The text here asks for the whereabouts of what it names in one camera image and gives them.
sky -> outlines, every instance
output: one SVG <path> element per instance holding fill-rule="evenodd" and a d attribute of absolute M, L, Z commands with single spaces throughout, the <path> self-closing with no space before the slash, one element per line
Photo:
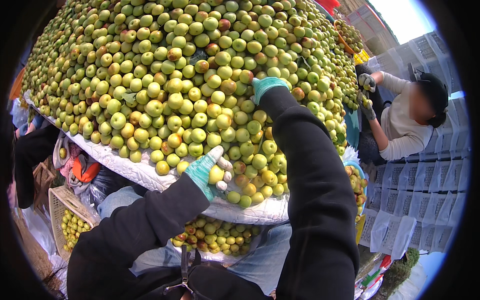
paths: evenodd
<path fill-rule="evenodd" d="M 400 44 L 436 28 L 436 23 L 416 0 L 369 0 L 390 26 Z"/>

green knit glove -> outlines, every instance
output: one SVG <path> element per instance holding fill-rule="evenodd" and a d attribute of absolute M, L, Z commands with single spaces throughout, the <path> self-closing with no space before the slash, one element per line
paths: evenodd
<path fill-rule="evenodd" d="M 288 85 L 283 80 L 276 77 L 265 77 L 264 79 L 254 78 L 252 81 L 252 85 L 255 89 L 255 97 L 251 97 L 250 99 L 256 105 L 260 103 L 260 99 L 262 99 L 262 96 L 265 94 L 265 92 L 272 87 L 284 86 L 288 89 Z"/>
<path fill-rule="evenodd" d="M 214 196 L 208 187 L 208 173 L 210 173 L 210 170 L 215 164 L 218 164 L 225 171 L 232 169 L 232 164 L 224 159 L 222 155 L 223 147 L 216 146 L 205 156 L 195 160 L 185 169 L 185 173 L 187 173 L 190 179 L 195 182 L 200 190 L 202 190 L 205 197 L 207 197 L 208 201 L 210 202 L 213 200 Z M 223 180 L 217 182 L 216 187 L 219 190 L 224 191 L 227 188 L 227 182 L 230 180 L 231 174 L 229 172 L 225 172 Z"/>

black pants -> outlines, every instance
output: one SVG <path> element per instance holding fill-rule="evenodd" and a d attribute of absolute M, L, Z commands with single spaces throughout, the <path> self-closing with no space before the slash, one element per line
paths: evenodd
<path fill-rule="evenodd" d="M 20 137 L 15 144 L 15 181 L 20 208 L 32 205 L 35 196 L 33 167 L 53 153 L 60 129 L 54 125 Z"/>
<path fill-rule="evenodd" d="M 367 73 L 372 74 L 372 70 L 365 65 L 356 65 L 355 71 L 357 76 L 360 74 Z M 370 93 L 370 100 L 372 101 L 372 108 L 377 115 L 377 120 L 381 123 L 382 112 L 384 110 L 384 101 L 378 89 L 375 93 Z M 378 149 L 378 144 L 375 138 L 373 137 L 372 130 L 370 128 L 370 123 L 364 114 L 361 117 L 361 132 L 359 135 L 359 158 L 360 161 L 364 163 L 373 162 L 376 166 L 382 165 L 385 163 L 385 160 L 380 156 L 380 150 Z"/>

woman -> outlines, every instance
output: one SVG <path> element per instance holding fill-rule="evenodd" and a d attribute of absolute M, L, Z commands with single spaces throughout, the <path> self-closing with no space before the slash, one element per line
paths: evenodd
<path fill-rule="evenodd" d="M 359 85 L 370 91 L 373 101 L 373 105 L 365 107 L 361 101 L 362 94 L 359 94 L 359 107 L 374 138 L 373 147 L 367 146 L 369 134 L 361 133 L 360 159 L 381 164 L 384 160 L 401 159 L 425 150 L 433 129 L 446 119 L 448 91 L 438 76 L 411 73 L 414 82 L 409 82 L 383 71 L 369 75 L 359 66 L 357 73 Z M 398 94 L 392 105 L 385 109 L 380 95 L 375 92 L 378 84 Z"/>
<path fill-rule="evenodd" d="M 354 220 L 357 206 L 348 176 L 325 126 L 277 78 L 254 80 L 254 102 L 275 121 L 273 135 L 288 160 L 290 249 L 276 288 L 277 299 L 352 299 L 359 267 Z M 161 267 L 136 276 L 144 252 L 170 243 L 184 224 L 210 204 L 209 169 L 222 148 L 196 160 L 163 193 L 147 192 L 115 209 L 83 233 L 70 257 L 70 299 L 272 299 L 254 278 L 199 264 Z"/>

black jacket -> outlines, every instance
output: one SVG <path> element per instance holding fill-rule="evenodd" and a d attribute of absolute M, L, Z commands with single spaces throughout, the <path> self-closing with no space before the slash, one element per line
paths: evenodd
<path fill-rule="evenodd" d="M 353 299 L 359 267 L 353 190 L 325 126 L 298 105 L 284 87 L 270 89 L 261 107 L 275 121 L 273 135 L 288 161 L 292 226 L 290 250 L 276 289 L 282 299 Z M 83 233 L 68 267 L 70 299 L 136 299 L 170 283 L 179 283 L 180 268 L 162 268 L 139 277 L 129 268 L 143 252 L 162 247 L 184 231 L 184 224 L 209 206 L 195 183 L 183 173 L 166 191 L 147 192 L 128 207 Z M 271 299 L 253 282 L 224 268 L 198 265 L 188 285 L 199 299 Z M 148 299 L 178 300 L 177 288 Z"/>

